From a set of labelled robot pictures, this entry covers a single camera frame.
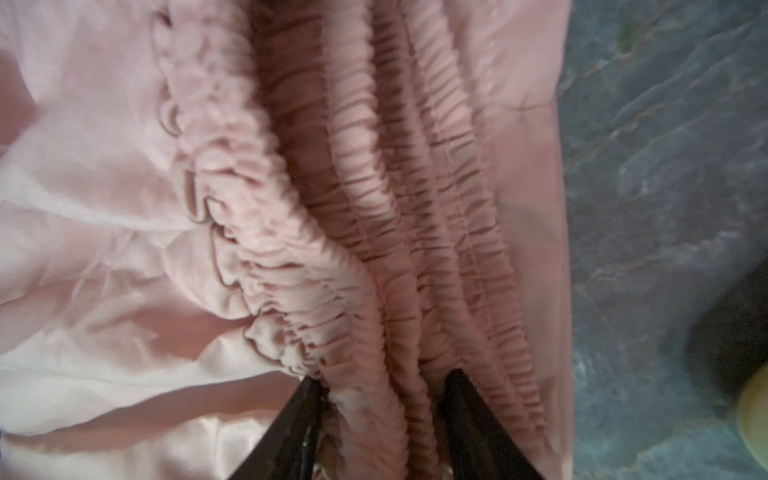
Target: crumpled fabric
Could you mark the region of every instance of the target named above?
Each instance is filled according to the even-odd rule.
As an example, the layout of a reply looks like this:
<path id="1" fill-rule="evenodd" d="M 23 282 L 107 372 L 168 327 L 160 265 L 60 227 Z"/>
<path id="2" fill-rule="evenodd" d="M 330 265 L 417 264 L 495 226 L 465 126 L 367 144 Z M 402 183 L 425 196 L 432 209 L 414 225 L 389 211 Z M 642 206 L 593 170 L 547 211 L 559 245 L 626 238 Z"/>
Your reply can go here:
<path id="1" fill-rule="evenodd" d="M 445 478 L 463 368 L 571 473 L 564 0 L 2 0 L 0 472 Z"/>

